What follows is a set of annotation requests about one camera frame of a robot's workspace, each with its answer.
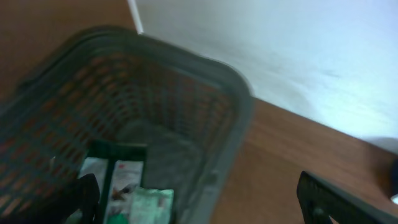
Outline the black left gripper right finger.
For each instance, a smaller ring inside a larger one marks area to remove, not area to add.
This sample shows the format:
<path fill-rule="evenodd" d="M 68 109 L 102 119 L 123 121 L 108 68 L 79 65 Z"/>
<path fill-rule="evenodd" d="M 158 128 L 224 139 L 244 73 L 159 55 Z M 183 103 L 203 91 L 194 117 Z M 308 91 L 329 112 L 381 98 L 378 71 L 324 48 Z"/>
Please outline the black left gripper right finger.
<path fill-rule="evenodd" d="M 297 198 L 305 224 L 397 224 L 397 217 L 379 210 L 324 179 L 301 172 Z"/>

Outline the white barcode scanner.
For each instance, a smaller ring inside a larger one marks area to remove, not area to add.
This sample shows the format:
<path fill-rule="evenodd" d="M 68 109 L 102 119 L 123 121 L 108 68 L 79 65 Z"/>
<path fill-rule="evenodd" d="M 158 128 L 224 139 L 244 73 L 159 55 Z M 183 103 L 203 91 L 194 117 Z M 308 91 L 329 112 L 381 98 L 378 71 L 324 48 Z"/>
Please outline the white barcode scanner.
<path fill-rule="evenodd" d="M 388 196 L 394 204 L 398 204 L 398 160 L 396 159 L 389 169 Z"/>

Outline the grey plastic mesh basket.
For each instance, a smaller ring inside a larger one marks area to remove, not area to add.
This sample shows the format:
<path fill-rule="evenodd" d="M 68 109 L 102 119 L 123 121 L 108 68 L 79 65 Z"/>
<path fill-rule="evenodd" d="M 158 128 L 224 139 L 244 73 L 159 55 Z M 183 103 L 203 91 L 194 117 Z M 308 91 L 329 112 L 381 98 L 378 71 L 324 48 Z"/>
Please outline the grey plastic mesh basket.
<path fill-rule="evenodd" d="M 122 27 L 81 31 L 1 104 L 1 218 L 82 177 L 105 140 L 147 145 L 140 187 L 174 191 L 169 223 L 208 223 L 253 106 L 224 63 Z"/>

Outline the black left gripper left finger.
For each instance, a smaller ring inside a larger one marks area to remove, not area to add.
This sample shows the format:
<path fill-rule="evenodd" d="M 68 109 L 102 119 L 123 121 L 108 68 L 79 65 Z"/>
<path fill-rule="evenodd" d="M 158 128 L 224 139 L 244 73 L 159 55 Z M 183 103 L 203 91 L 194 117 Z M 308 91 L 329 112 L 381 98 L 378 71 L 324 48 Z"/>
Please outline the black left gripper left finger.
<path fill-rule="evenodd" d="M 80 223 L 93 223 L 100 200 L 100 188 L 94 174 L 86 174 L 70 182 L 28 208 L 1 218 L 1 224 L 64 223 L 77 210 L 82 212 Z"/>

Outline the pale green wipes packet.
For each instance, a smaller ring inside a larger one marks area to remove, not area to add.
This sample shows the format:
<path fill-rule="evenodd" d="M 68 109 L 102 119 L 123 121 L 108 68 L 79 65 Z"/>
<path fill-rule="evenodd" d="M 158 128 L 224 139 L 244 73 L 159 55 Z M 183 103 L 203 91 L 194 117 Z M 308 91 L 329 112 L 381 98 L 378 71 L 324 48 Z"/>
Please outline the pale green wipes packet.
<path fill-rule="evenodd" d="M 174 191 L 138 187 L 132 193 L 129 222 L 131 224 L 169 224 Z"/>

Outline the green white tape package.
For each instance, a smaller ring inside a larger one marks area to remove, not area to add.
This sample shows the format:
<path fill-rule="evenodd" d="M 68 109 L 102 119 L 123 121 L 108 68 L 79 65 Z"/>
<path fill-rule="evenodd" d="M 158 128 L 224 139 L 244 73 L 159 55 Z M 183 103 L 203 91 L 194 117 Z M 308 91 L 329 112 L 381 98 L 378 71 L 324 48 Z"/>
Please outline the green white tape package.
<path fill-rule="evenodd" d="M 94 223 L 144 223 L 134 208 L 135 191 L 142 185 L 146 144 L 94 140 L 90 143 L 80 176 L 94 174 L 99 186 L 99 207 Z"/>

